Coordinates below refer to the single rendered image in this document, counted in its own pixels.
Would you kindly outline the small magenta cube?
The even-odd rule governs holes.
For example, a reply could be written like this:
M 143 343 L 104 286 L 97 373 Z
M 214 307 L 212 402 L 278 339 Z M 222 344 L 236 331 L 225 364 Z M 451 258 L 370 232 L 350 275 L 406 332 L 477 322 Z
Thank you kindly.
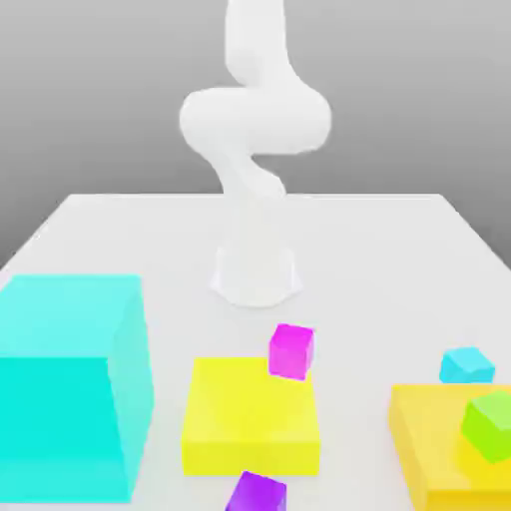
M 288 379 L 306 380 L 313 343 L 312 328 L 279 323 L 268 345 L 268 372 Z

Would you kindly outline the small cyan cube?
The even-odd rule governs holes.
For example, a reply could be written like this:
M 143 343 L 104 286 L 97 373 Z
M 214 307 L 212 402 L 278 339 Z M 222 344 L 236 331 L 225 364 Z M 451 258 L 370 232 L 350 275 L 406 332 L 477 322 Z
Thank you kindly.
M 443 353 L 439 372 L 442 383 L 492 383 L 494 375 L 494 363 L 475 346 Z

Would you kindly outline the small purple cube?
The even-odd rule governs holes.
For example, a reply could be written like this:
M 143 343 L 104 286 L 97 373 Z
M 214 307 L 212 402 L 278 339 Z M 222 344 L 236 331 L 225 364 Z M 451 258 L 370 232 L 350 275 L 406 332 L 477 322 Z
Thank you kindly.
M 244 471 L 225 511 L 286 511 L 286 485 Z

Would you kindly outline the small green cube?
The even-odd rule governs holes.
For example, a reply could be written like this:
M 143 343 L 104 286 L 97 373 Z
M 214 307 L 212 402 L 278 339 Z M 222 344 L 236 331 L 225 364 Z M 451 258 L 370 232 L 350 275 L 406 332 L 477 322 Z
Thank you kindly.
M 461 431 L 488 462 L 511 458 L 511 392 L 495 390 L 469 400 Z

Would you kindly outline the large yellow box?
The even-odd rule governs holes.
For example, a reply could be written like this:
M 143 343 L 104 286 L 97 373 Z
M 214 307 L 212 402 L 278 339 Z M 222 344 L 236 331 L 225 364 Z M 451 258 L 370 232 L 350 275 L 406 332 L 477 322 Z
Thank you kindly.
M 181 436 L 187 476 L 315 476 L 312 378 L 271 375 L 264 357 L 197 357 Z

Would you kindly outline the large cyan box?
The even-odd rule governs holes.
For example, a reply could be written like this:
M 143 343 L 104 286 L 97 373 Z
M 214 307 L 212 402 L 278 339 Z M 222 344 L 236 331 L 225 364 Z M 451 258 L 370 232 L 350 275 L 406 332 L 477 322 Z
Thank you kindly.
M 0 289 L 0 503 L 127 503 L 154 408 L 141 279 Z

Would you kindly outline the large orange box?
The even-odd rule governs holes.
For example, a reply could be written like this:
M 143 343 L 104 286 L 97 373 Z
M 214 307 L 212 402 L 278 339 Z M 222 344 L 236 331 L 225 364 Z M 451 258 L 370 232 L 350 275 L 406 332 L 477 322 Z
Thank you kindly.
M 461 425 L 469 400 L 511 385 L 398 384 L 389 427 L 414 511 L 511 511 L 511 458 L 488 462 Z

